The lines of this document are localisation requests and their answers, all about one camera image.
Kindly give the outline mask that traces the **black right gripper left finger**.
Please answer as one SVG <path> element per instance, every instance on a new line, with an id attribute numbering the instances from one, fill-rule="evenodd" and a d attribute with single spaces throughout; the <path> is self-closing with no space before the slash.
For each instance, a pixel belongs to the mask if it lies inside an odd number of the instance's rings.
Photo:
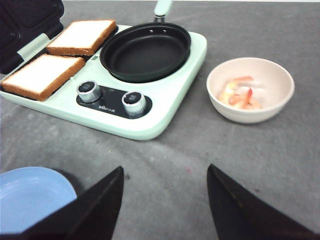
<path id="1" fill-rule="evenodd" d="M 18 235 L 19 240 L 111 240 L 121 209 L 124 169 L 119 166 L 76 200 Z"/>

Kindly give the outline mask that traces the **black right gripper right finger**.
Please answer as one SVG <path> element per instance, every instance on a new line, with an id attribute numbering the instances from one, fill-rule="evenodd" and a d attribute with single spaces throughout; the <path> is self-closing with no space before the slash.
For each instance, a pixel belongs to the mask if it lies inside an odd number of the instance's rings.
<path id="1" fill-rule="evenodd" d="M 313 240 L 315 232 L 270 206 L 211 164 L 209 206 L 220 240 Z"/>

